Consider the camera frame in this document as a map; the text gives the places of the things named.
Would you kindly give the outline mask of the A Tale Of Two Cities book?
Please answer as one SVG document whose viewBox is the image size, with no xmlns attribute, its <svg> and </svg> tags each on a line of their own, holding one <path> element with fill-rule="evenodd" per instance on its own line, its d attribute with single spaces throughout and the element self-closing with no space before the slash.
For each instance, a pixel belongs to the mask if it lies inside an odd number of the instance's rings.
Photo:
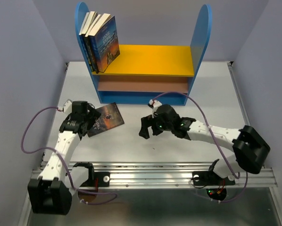
<svg viewBox="0 0 282 226">
<path fill-rule="evenodd" d="M 96 110 L 101 114 L 101 116 L 88 131 L 88 137 L 93 137 L 124 124 L 124 120 L 116 103 L 110 103 L 99 107 Z"/>
</svg>

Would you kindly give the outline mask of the Jane Eyre blue book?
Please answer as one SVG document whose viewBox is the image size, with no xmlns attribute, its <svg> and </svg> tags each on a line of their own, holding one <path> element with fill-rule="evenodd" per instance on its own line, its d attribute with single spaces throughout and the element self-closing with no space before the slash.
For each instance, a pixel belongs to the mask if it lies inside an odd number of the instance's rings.
<svg viewBox="0 0 282 226">
<path fill-rule="evenodd" d="M 98 71 L 103 73 L 120 55 L 115 17 L 107 13 L 100 15 L 88 32 L 88 37 Z"/>
</svg>

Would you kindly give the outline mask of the Nineteen Eighty-Four book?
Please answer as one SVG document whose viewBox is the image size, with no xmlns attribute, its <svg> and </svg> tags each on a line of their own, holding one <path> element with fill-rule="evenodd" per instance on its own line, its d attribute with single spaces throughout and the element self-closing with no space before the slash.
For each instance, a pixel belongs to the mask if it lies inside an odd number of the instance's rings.
<svg viewBox="0 0 282 226">
<path fill-rule="evenodd" d="M 88 32 L 91 30 L 94 23 L 96 22 L 97 16 L 98 16 L 98 13 L 96 11 L 91 11 L 91 12 L 86 13 L 86 16 L 84 19 L 85 21 L 81 28 L 81 33 L 80 33 L 80 36 L 84 43 L 84 48 L 86 51 L 88 63 L 90 65 L 92 72 L 98 72 L 98 67 L 96 65 L 95 57 L 92 54 L 92 48 L 91 48 L 91 43 L 88 37 Z"/>
</svg>

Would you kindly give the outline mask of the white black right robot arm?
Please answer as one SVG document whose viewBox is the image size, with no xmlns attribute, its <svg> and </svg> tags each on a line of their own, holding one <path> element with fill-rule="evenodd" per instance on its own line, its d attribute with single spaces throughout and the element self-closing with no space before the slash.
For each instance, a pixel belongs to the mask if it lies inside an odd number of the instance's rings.
<svg viewBox="0 0 282 226">
<path fill-rule="evenodd" d="M 177 138 L 214 144 L 232 152 L 229 157 L 214 160 L 208 170 L 193 172 L 195 186 L 234 185 L 234 179 L 229 177 L 240 177 L 242 172 L 260 173 L 270 146 L 252 126 L 241 129 L 210 126 L 194 118 L 181 117 L 168 104 L 153 104 L 151 108 L 152 114 L 141 118 L 140 137 L 148 139 L 151 128 L 154 136 L 169 131 Z"/>
</svg>

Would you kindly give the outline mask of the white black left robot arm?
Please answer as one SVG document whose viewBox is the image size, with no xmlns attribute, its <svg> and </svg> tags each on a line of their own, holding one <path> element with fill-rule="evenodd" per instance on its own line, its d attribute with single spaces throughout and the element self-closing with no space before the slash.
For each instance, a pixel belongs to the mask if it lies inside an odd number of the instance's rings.
<svg viewBox="0 0 282 226">
<path fill-rule="evenodd" d="M 32 210 L 37 214 L 66 215 L 76 189 L 95 181 L 92 163 L 79 162 L 72 170 L 68 165 L 76 147 L 101 114 L 86 101 L 67 100 L 61 111 L 67 117 L 59 128 L 51 157 L 39 176 L 27 186 Z"/>
</svg>

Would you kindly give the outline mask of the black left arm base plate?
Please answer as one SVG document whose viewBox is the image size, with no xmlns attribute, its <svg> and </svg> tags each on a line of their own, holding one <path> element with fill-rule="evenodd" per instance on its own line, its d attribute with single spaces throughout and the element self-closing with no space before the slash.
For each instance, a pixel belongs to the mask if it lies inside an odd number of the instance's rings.
<svg viewBox="0 0 282 226">
<path fill-rule="evenodd" d="M 76 188 L 78 187 L 109 187 L 110 183 L 110 172 L 95 172 L 94 176 L 89 178 L 89 173 L 78 172 L 71 173 L 73 184 Z"/>
</svg>

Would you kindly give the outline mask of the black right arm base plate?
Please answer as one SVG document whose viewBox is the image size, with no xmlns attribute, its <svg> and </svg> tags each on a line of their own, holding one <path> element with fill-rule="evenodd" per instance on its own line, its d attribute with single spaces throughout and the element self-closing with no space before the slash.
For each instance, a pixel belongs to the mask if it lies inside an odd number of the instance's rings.
<svg viewBox="0 0 282 226">
<path fill-rule="evenodd" d="M 216 173 L 210 171 L 194 171 L 192 173 L 191 182 L 196 187 L 235 185 L 235 180 L 230 181 L 229 178 L 221 178 Z"/>
</svg>

